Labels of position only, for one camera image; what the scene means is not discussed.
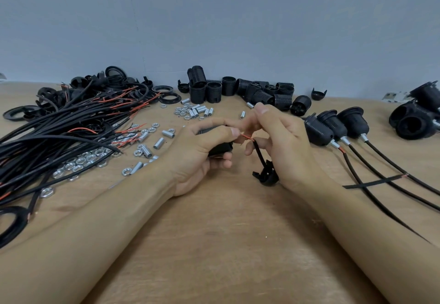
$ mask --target forearm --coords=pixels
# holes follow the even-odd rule
[[[440,297],[440,254],[403,226],[330,178],[301,196],[391,303],[434,303]]]
[[[0,255],[5,303],[79,303],[172,196],[160,160]]]

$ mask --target gray wall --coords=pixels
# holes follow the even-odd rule
[[[69,82],[118,65],[173,85],[201,65],[382,97],[438,79],[440,0],[0,0],[0,72]]]

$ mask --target wooden table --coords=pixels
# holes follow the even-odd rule
[[[0,84],[0,111],[32,104],[42,86]],[[419,141],[398,138],[388,125],[388,116],[396,105],[326,97],[314,101],[308,113],[341,111],[355,105],[365,109],[364,117],[371,128],[368,136],[380,150],[413,175],[440,187],[439,136]],[[176,129],[178,134],[184,124],[191,122],[173,115],[176,106],[162,109],[154,105],[141,111],[135,122],[157,122],[161,128]],[[239,117],[243,110],[249,111],[237,96],[223,97],[221,103],[212,106],[216,116]],[[2,119],[0,134],[20,124]],[[151,135],[147,145],[159,137],[158,133]],[[169,144],[168,141],[157,155],[163,154]],[[363,143],[355,141],[355,146],[386,176],[396,174]],[[256,154],[245,157],[243,150],[244,146],[234,146],[232,169],[209,173],[192,193],[165,203],[84,303],[385,302],[304,201],[280,185],[264,187],[252,176],[252,171],[261,170],[261,164]],[[330,147],[314,147],[313,152],[329,176],[342,185],[353,184],[339,152]],[[365,182],[376,179],[351,154],[350,157]],[[132,152],[127,152],[112,159],[105,168],[58,185],[55,195],[39,203],[35,217],[9,247],[84,206],[121,180],[121,170],[136,162]],[[409,179],[396,182],[440,205],[439,196]],[[440,215],[435,211],[388,185],[372,187],[371,191],[409,226],[440,246]],[[347,194],[371,203],[359,190],[348,190]]]

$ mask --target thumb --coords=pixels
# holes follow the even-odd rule
[[[240,136],[240,130],[234,127],[218,126],[207,133],[198,135],[199,145],[209,152],[214,146],[221,143],[228,143]]]
[[[279,118],[281,112],[273,106],[263,105],[261,102],[254,106],[256,118],[273,141],[282,140],[289,133]]]

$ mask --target hand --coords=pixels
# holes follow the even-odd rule
[[[176,136],[167,153],[161,157],[162,161],[169,164],[169,170],[176,180],[174,196],[189,192],[210,169],[231,168],[231,152],[208,158],[208,153],[214,146],[231,142],[240,135],[239,129],[227,127],[226,124],[228,124],[226,119],[206,119],[184,127]],[[199,130],[215,126],[219,127],[197,135]]]
[[[250,114],[241,122],[244,135],[264,129],[269,138],[255,137],[260,149],[271,156],[280,183],[294,192],[309,191],[321,182],[326,174],[316,163],[302,119],[284,114],[273,106],[257,103]],[[254,150],[251,141],[245,149],[249,156]]]

